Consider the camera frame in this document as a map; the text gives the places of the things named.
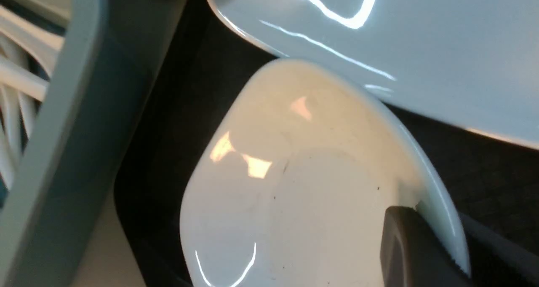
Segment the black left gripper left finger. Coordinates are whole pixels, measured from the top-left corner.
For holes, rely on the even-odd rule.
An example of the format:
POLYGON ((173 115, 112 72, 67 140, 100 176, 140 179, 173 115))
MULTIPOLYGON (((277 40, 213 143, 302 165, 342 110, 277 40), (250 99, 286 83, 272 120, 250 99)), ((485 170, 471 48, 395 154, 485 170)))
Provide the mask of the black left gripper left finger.
POLYGON ((473 287, 429 224, 410 207, 384 214, 380 264, 385 287, 473 287))

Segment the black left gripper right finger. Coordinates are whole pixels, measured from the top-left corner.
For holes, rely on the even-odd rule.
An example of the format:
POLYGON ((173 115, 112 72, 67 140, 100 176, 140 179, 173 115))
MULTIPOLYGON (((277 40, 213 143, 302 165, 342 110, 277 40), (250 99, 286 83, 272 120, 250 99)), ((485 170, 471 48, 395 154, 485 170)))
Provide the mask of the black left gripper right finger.
POLYGON ((539 258, 495 231, 459 213, 476 287, 537 287, 539 258))

